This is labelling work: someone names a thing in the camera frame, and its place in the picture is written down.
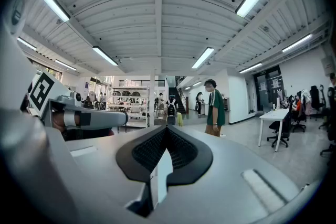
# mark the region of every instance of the glass door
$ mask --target glass door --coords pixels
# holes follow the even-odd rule
[[[272,67],[254,75],[257,91],[258,111],[269,112],[273,104],[277,105],[285,97],[284,85],[279,66]]]

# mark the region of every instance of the green shirt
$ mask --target green shirt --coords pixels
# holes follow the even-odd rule
[[[213,125],[212,109],[218,108],[217,125],[223,126],[225,124],[224,102],[221,93],[218,90],[214,90],[209,96],[209,113],[207,125]]]

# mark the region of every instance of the white shelving unit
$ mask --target white shelving unit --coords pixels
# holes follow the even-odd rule
[[[125,108],[128,115],[128,127],[139,127],[146,128],[149,127],[149,119],[147,117],[149,112],[149,89],[147,87],[119,87],[113,88],[113,92],[129,91],[131,94],[133,92],[138,92],[140,96],[120,96],[112,95],[107,103],[108,110],[114,110],[114,108]],[[129,102],[129,104],[118,104],[118,99],[122,98],[122,102]],[[136,99],[139,103],[130,103],[131,99]]]

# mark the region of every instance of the person with backpack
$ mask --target person with backpack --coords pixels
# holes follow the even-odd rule
[[[175,95],[171,94],[166,104],[167,104],[167,124],[176,125],[177,110],[179,105],[175,99]]]

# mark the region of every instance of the window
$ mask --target window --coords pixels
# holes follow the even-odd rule
[[[62,73],[58,72],[52,68],[46,67],[44,65],[41,65],[40,63],[37,63],[33,60],[31,60],[30,58],[28,58],[28,60],[31,62],[31,64],[39,71],[43,72],[43,71],[47,71],[50,74],[52,74],[58,81],[61,81],[61,77],[62,77]]]

